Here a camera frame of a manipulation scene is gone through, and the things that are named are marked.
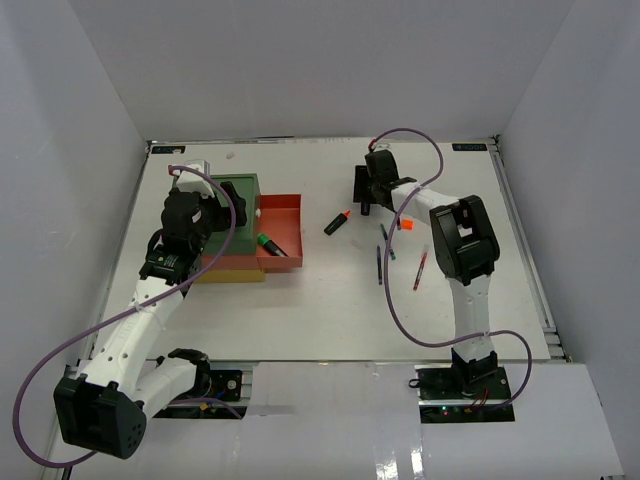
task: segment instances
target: cable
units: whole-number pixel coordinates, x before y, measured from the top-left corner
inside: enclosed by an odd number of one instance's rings
[[[220,400],[219,398],[210,398],[210,397],[201,397],[201,398],[183,398],[180,400],[174,400],[169,405],[180,405],[182,403],[217,403],[218,405],[222,405],[224,408],[229,410],[231,414],[236,417],[238,420],[242,420],[242,415],[238,413],[238,411],[229,405],[227,402]]]
[[[218,251],[216,256],[213,258],[213,260],[211,260],[207,265],[205,265],[204,268],[202,268],[199,272],[197,272],[196,274],[194,274],[193,276],[191,276],[190,278],[188,278],[187,280],[185,280],[181,284],[176,285],[175,287],[172,287],[169,290],[167,290],[166,292],[161,293],[160,295],[157,295],[157,296],[155,296],[153,298],[150,298],[149,300],[145,300],[144,302],[140,303],[140,305],[137,306],[137,307],[147,307],[147,306],[151,305],[152,303],[158,302],[158,301],[162,300],[163,298],[166,298],[169,295],[172,295],[175,292],[177,292],[179,290],[182,290],[183,288],[191,285],[195,280],[197,280],[199,277],[204,275],[207,272],[207,270],[209,270],[211,267],[213,267],[218,262],[220,257],[222,257],[224,252],[227,250],[227,247],[229,246],[229,244],[231,243],[231,239],[233,238],[233,234],[235,233],[235,229],[236,229],[236,211],[235,211],[235,208],[233,208],[233,202],[231,201],[231,198],[229,197],[227,192],[225,192],[222,189],[220,184],[218,182],[216,182],[215,180],[209,178],[207,175],[199,172],[198,170],[190,168],[190,167],[185,167],[185,166],[182,166],[182,165],[171,165],[171,166],[169,166],[169,173],[170,174],[172,174],[175,170],[180,170],[180,171],[183,171],[183,172],[193,173],[194,175],[197,175],[198,177],[204,179],[211,186],[213,186],[218,191],[218,193],[220,193],[224,197],[224,199],[227,201],[227,204],[229,205],[229,211],[231,212],[231,226],[229,227],[229,233],[228,233],[227,237],[225,238],[224,242],[222,243],[222,247],[220,247],[220,250]],[[94,456],[96,454],[96,452],[90,452],[90,453],[87,453],[86,455],[84,455],[84,456],[82,456],[80,458],[76,458],[75,460],[70,460],[68,462],[51,462],[51,461],[47,460],[46,458],[42,458],[41,456],[39,456],[37,453],[35,453],[33,450],[31,450],[31,448],[27,444],[26,440],[24,439],[24,435],[22,434],[22,429],[20,427],[20,409],[22,407],[22,400],[24,399],[24,394],[27,391],[27,388],[29,387],[29,384],[31,383],[33,378],[42,369],[42,367],[44,367],[53,357],[55,357],[60,352],[62,352],[66,348],[70,347],[71,345],[73,345],[77,341],[82,340],[83,338],[91,335],[94,332],[97,332],[98,330],[100,330],[102,328],[105,328],[105,327],[117,322],[118,320],[122,320],[123,318],[128,317],[132,313],[135,313],[137,311],[136,310],[137,307],[131,307],[128,310],[125,310],[124,312],[119,313],[118,315],[115,315],[115,316],[111,317],[110,319],[105,320],[102,323],[99,323],[98,325],[95,325],[95,326],[93,326],[91,328],[88,328],[87,330],[85,330],[84,332],[79,333],[75,337],[70,338],[69,340],[64,342],[62,345],[60,345],[59,347],[54,348],[51,352],[49,352],[47,355],[45,355],[45,357],[42,358],[42,360],[40,360],[36,364],[36,366],[33,367],[33,369],[27,374],[26,378],[24,379],[24,382],[22,382],[22,385],[20,386],[20,389],[18,390],[18,393],[16,395],[16,400],[15,400],[15,402],[13,404],[12,425],[13,425],[13,434],[16,437],[16,441],[18,442],[18,446],[22,449],[22,451],[31,460],[33,460],[34,462],[42,465],[43,467],[67,468],[67,467],[73,467],[74,465],[78,465],[79,463],[84,462],[85,460],[91,458],[92,456]],[[214,400],[216,401],[216,403],[222,402],[221,400],[217,400],[217,399],[214,399]],[[238,412],[233,410],[231,408],[231,406],[229,406],[226,403],[224,403],[224,406],[231,413],[233,413],[234,415],[238,416]]]
[[[495,405],[493,407],[491,407],[492,409],[499,409],[499,408],[504,408],[508,405],[511,405],[514,400],[516,398],[518,398],[522,392],[524,391],[525,387],[527,386],[527,384],[529,383],[529,378],[531,377],[531,369],[533,368],[533,354],[531,353],[531,347],[529,347],[529,344],[527,343],[527,340],[520,335],[518,332],[515,332],[513,330],[496,330],[494,332],[488,332],[488,333],[482,333],[482,332],[478,332],[478,333],[471,333],[469,335],[463,335],[461,337],[458,338],[454,338],[453,340],[447,340],[446,342],[436,342],[436,343],[430,343],[430,342],[423,342],[422,340],[418,340],[416,337],[414,337],[413,335],[411,335],[406,328],[404,328],[404,326],[402,325],[402,322],[400,322],[400,319],[398,318],[398,314],[396,313],[396,308],[393,304],[393,299],[391,298],[391,286],[389,285],[389,256],[390,256],[390,251],[391,251],[391,242],[393,241],[393,235],[396,232],[396,226],[398,224],[398,221],[400,219],[400,215],[402,214],[402,212],[404,211],[404,209],[407,207],[407,205],[409,204],[409,202],[411,201],[411,199],[416,196],[418,194],[418,192],[420,192],[420,190],[422,190],[423,188],[425,188],[427,185],[429,185],[430,183],[434,182],[435,180],[437,180],[440,175],[442,175],[442,171],[444,170],[444,157],[442,156],[442,151],[440,150],[440,147],[438,147],[438,144],[426,133],[421,132],[420,130],[416,130],[413,128],[394,128],[391,130],[387,130],[386,132],[378,135],[376,138],[374,138],[373,140],[371,140],[371,142],[369,143],[368,149],[369,151],[372,151],[374,148],[374,145],[380,141],[380,139],[386,137],[387,135],[391,134],[391,133],[395,133],[395,132],[410,132],[410,133],[414,133],[416,135],[421,136],[422,138],[425,138],[429,143],[431,143],[431,145],[433,145],[433,148],[436,149],[436,152],[438,153],[438,159],[440,162],[439,168],[437,173],[425,180],[424,182],[422,182],[420,184],[420,186],[418,188],[416,188],[413,192],[411,192],[407,198],[405,199],[404,202],[402,202],[402,205],[400,205],[400,207],[397,209],[395,216],[393,217],[393,221],[391,222],[391,226],[389,227],[389,235],[385,244],[385,249],[384,249],[384,256],[383,256],[383,282],[384,282],[384,293],[385,296],[387,297],[387,306],[389,307],[389,313],[391,314],[391,318],[393,318],[393,321],[395,322],[396,326],[398,327],[398,329],[400,330],[400,332],[402,332],[402,334],[408,338],[411,342],[415,343],[416,345],[420,345],[422,347],[426,347],[426,348],[442,348],[442,347],[450,347],[452,345],[455,345],[457,343],[460,342],[464,342],[466,340],[471,340],[472,338],[480,338],[483,337],[485,335],[490,336],[490,337],[497,337],[499,335],[512,335],[514,337],[516,337],[518,340],[520,340],[522,342],[522,344],[524,345],[525,350],[527,351],[527,372],[525,373],[524,376],[524,380],[522,381],[522,384],[520,385],[520,388],[518,388],[518,390],[516,391],[516,393],[514,393],[511,398],[509,398],[508,400],[499,403],[498,405]]]

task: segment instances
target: robotic arm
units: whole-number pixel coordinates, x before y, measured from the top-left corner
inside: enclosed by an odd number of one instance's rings
[[[371,204],[391,211],[404,203],[420,184],[400,178],[393,155],[378,150],[357,165],[353,200],[367,215]],[[432,229],[438,265],[451,286],[455,336],[489,331],[489,282],[500,248],[482,200],[475,196],[449,197],[423,188],[404,213]],[[473,338],[452,348],[452,368],[462,391],[498,368],[493,342],[488,336]]]
[[[187,163],[209,174],[204,160]],[[236,211],[236,224],[247,222],[246,201],[231,182],[222,182]],[[66,443],[129,458],[140,445],[147,419],[178,395],[205,396],[209,391],[208,358],[177,349],[141,380],[140,371],[158,334],[182,303],[189,287],[145,308],[138,305],[178,285],[201,267],[201,253],[213,232],[230,226],[229,207],[222,207],[211,186],[182,172],[164,202],[162,229],[151,237],[140,279],[129,307],[136,313],[116,328],[76,379],[63,378],[54,391],[62,437]]]

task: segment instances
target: open box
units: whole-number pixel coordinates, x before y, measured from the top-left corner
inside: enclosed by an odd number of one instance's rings
[[[265,273],[302,267],[302,235],[300,231],[300,194],[261,195],[260,216],[256,232],[264,233],[288,257],[273,256],[257,245],[251,255],[224,255],[211,270],[202,275],[200,283],[259,282]],[[203,255],[202,263],[213,259]]]

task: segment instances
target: white panel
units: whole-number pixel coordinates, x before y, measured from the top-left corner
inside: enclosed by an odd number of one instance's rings
[[[512,382],[524,368],[507,368]],[[97,455],[74,467],[72,480],[598,480],[622,473],[583,365],[536,365],[516,401],[516,421],[503,424],[420,426],[417,396],[406,386],[412,375],[407,365],[261,364],[244,420],[153,420],[133,457]],[[289,413],[251,415],[263,405]],[[72,450],[58,437],[56,458]]]
[[[640,4],[580,1],[504,135],[504,161],[563,344],[585,361],[640,478]]]
[[[71,0],[147,139],[505,127],[573,0]]]
[[[0,461],[36,478],[11,432],[22,379],[96,321],[144,144],[65,0],[0,3]],[[55,359],[25,398],[27,440],[46,453]]]
[[[217,174],[255,172],[261,193],[302,194],[304,265],[290,273],[267,274],[264,283],[195,285],[152,348],[150,358],[174,348],[196,348],[220,360],[424,360],[451,358],[449,348],[425,349],[398,331],[378,285],[376,245],[380,222],[392,214],[379,206],[362,217],[352,203],[354,165],[364,163],[368,140],[291,140],[270,144],[188,145],[182,155],[150,155],[111,288],[106,317],[122,311],[133,292],[151,235],[171,185],[170,163],[203,158]],[[488,152],[454,152],[442,144],[445,169],[433,189],[446,194],[477,194],[487,208],[501,256],[491,278],[490,323],[528,339],[535,358],[547,359],[532,290],[500,185]],[[425,143],[391,145],[400,175],[426,179],[437,170],[435,150]],[[349,221],[331,237],[324,227],[352,208]],[[417,292],[412,290],[426,225],[394,236],[397,260],[390,262],[393,298],[410,332],[420,339],[453,338],[453,300],[432,253]],[[100,332],[98,348],[110,327]],[[525,350],[511,337],[494,337],[500,358],[523,359]]]

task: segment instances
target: white wall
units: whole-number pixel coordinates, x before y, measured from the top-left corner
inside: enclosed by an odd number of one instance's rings
[[[501,132],[573,0],[71,0],[145,139]]]
[[[0,468],[37,478],[11,409],[45,353],[94,322],[144,160],[144,144],[66,0],[0,2]],[[23,425],[45,453],[65,360],[27,394]]]
[[[640,3],[580,0],[504,132],[503,158],[560,336],[587,363],[632,479],[640,478],[639,134]]]

